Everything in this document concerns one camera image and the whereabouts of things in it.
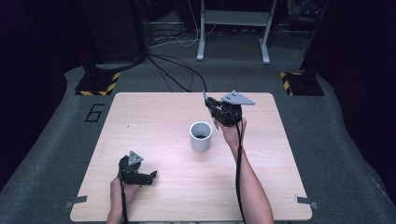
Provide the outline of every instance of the paper cup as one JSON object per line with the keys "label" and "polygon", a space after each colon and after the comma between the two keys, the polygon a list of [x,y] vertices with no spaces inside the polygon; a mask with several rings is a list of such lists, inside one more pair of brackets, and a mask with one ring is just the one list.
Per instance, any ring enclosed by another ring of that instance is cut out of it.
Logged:
{"label": "paper cup", "polygon": [[204,152],[210,148],[212,127],[204,122],[198,121],[190,126],[191,147],[194,151]]}

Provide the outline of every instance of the black cord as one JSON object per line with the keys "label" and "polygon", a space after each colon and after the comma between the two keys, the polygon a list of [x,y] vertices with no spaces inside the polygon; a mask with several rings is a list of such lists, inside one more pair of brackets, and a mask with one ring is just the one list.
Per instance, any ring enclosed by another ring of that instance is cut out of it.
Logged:
{"label": "black cord", "polygon": [[[167,75],[169,78],[171,78],[171,79],[172,79],[181,89],[183,89],[184,91],[191,92],[191,85],[192,85],[192,79],[193,79],[193,75],[194,75],[194,74],[196,74],[196,75],[202,80],[202,82],[203,82],[203,84],[204,84],[204,87],[205,87],[205,91],[207,91],[207,86],[206,86],[205,80],[204,80],[204,78],[201,76],[201,74],[199,74],[197,71],[195,71],[193,68],[191,68],[191,66],[189,66],[187,63],[184,63],[184,62],[181,61],[180,59],[175,58],[175,57],[171,57],[171,56],[154,55],[154,54],[148,54],[148,55],[146,56],[146,58],[149,59],[149,60],[157,67],[158,71],[160,72],[160,74],[161,74],[162,76],[163,76],[163,74]],[[183,87],[183,86],[182,86],[180,83],[178,83],[169,73],[167,73],[163,68],[161,68],[158,64],[156,64],[152,58],[160,59],[160,60],[163,60],[163,61],[166,61],[166,62],[169,62],[169,63],[174,63],[174,64],[176,64],[176,65],[179,65],[179,66],[181,66],[181,67],[184,67],[184,68],[186,68],[186,69],[191,70],[191,71],[192,71],[192,78],[191,78],[190,87],[189,87],[188,89],[185,88],[185,87]],[[179,61],[180,63],[174,62],[174,61],[169,60],[169,59],[166,59],[166,58],[173,59],[173,60],[177,60],[177,61]],[[172,91],[172,89],[170,88],[170,86],[169,86],[168,82],[166,81],[166,79],[164,78],[164,76],[163,76],[163,79],[165,80],[166,84],[168,85],[170,91]]]}
{"label": "black cord", "polygon": [[123,216],[123,223],[128,224],[128,214],[126,212],[126,202],[125,202],[125,187],[122,180],[122,176],[119,171],[119,179],[120,179],[120,187],[121,187],[121,198],[122,198],[122,216]]}
{"label": "black cord", "polygon": [[235,174],[235,188],[236,188],[236,197],[238,199],[238,205],[239,205],[239,210],[241,211],[241,216],[242,219],[245,221],[245,216],[244,216],[244,209],[242,207],[242,199],[241,199],[241,189],[240,189],[240,178],[241,178],[241,163],[242,163],[242,133],[243,133],[243,128],[244,128],[244,121],[242,120],[242,132],[239,130],[239,125],[236,122],[235,116],[233,113],[228,108],[223,107],[232,117],[233,117],[233,124],[236,126],[236,132],[238,133],[238,141],[239,141],[239,146],[238,146],[238,156],[236,158],[236,174]]}

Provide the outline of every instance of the table top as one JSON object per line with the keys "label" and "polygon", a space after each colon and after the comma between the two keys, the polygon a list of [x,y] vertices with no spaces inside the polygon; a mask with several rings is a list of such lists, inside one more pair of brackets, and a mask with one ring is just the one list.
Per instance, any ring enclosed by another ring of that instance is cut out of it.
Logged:
{"label": "table top", "polygon": [[[209,92],[220,100],[228,92]],[[273,209],[275,220],[307,220],[311,208],[297,203],[306,197],[288,138],[270,93],[242,92],[256,102],[242,105],[247,119],[244,148]],[[206,121],[214,132],[211,147],[195,152],[190,126]],[[242,220],[235,192],[235,162],[217,131],[201,92],[121,92],[114,97],[78,196],[73,221],[106,221],[110,181],[129,151],[144,158],[139,173],[158,171],[128,209],[133,221]]]}

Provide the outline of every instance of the gray carpet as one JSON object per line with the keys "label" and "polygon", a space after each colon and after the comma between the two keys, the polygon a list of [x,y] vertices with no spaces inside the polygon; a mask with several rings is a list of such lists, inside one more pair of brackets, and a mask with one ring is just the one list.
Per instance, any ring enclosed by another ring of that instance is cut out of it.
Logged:
{"label": "gray carpet", "polygon": [[[350,139],[332,87],[318,76],[325,96],[285,93],[279,73],[299,70],[307,39],[277,33],[269,49],[271,64],[264,65],[258,38],[232,35],[208,40],[203,62],[196,61],[198,43],[189,48],[168,44],[149,51],[188,63],[204,77],[208,91],[274,95],[306,193],[320,206],[305,223],[396,223],[396,208]],[[180,84],[190,86],[191,72],[158,62]],[[82,68],[76,68],[65,74],[68,89],[63,101],[0,194],[0,223],[71,223],[71,209],[64,208],[64,203],[78,194],[114,95],[122,91],[183,91],[168,79],[169,89],[148,60],[121,72],[109,96],[76,96],[75,87],[83,73]],[[203,90],[198,77],[194,77],[191,90]],[[95,108],[102,110],[101,117],[98,122],[84,122],[93,104],[104,104]]]}

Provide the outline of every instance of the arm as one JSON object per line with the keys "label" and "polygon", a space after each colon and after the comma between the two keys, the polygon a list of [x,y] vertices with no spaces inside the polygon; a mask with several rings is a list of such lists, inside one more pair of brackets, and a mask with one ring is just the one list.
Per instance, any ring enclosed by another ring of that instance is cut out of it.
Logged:
{"label": "arm", "polygon": [[[131,203],[134,194],[140,189],[140,185],[125,185],[125,203]],[[122,222],[122,198],[120,180],[116,177],[110,183],[111,207],[107,216],[107,224],[120,224]]]}
{"label": "arm", "polygon": [[[235,162],[238,158],[239,139],[235,126],[228,127],[218,122],[223,131],[224,139],[233,153]],[[242,138],[247,121],[242,119],[238,123],[239,130],[241,130]],[[250,166],[245,150],[242,148],[241,158],[241,175],[240,175],[240,193],[242,208],[244,211],[245,220],[248,224],[253,223],[274,223],[274,216],[271,205],[268,202],[267,196],[259,178],[254,173]]]}

